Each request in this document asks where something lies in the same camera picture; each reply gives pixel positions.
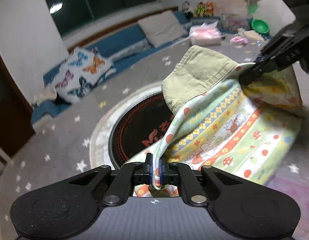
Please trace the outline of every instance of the pink butterfly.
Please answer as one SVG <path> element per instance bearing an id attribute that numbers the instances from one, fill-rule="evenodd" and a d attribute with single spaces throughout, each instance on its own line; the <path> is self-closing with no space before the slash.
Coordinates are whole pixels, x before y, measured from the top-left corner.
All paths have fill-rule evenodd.
<path id="1" fill-rule="evenodd" d="M 73 73 L 70 72 L 70 70 L 68 69 L 67 72 L 64 75 L 64 79 L 62 82 L 59 82 L 55 87 L 59 88 L 65 88 L 68 85 L 68 81 L 73 79 Z"/>

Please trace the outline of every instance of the green bowl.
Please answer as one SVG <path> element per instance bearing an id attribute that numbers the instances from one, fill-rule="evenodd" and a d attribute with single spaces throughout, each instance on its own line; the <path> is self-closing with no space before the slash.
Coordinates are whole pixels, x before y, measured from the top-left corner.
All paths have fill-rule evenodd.
<path id="1" fill-rule="evenodd" d="M 260 19 L 255 19 L 251 22 L 251 27 L 260 34 L 268 34 L 270 31 L 269 25 Z"/>

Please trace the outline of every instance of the beige corduroy fabric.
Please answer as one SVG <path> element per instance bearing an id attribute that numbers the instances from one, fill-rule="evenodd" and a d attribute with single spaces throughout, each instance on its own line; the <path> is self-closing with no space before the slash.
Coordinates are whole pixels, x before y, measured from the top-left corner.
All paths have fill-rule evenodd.
<path id="1" fill-rule="evenodd" d="M 169 109 L 175 115 L 186 102 L 209 91 L 237 65 L 219 52 L 192 46 L 162 82 Z"/>

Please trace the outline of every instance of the orange butterfly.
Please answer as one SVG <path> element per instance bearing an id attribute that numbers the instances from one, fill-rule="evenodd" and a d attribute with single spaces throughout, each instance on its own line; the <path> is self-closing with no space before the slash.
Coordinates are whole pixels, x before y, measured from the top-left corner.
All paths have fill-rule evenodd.
<path id="1" fill-rule="evenodd" d="M 88 66 L 85 67 L 83 69 L 84 72 L 90 72 L 91 74 L 96 74 L 98 73 L 99 69 L 99 65 L 104 65 L 104 61 L 102 59 L 99 59 L 98 57 L 94 57 L 93 58 L 93 65 L 92 66 Z"/>

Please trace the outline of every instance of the plush toy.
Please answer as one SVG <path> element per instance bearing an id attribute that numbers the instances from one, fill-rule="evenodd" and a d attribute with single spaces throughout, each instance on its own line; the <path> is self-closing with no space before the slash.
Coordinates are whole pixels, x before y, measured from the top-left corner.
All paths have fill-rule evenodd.
<path id="1" fill-rule="evenodd" d="M 197 4 L 197 8 L 194 10 L 194 17 L 204 17 L 206 12 L 205 4 L 200 2 Z"/>
<path id="2" fill-rule="evenodd" d="M 189 1 L 183 2 L 182 5 L 179 7 L 179 11 L 182 11 L 185 14 L 187 19 L 192 18 L 193 14 L 194 14 L 194 10 L 190 6 L 190 2 Z"/>
<path id="3" fill-rule="evenodd" d="M 209 17 L 213 17 L 213 3 L 212 2 L 205 2 L 205 12 L 204 12 L 204 16 L 209 16 Z"/>

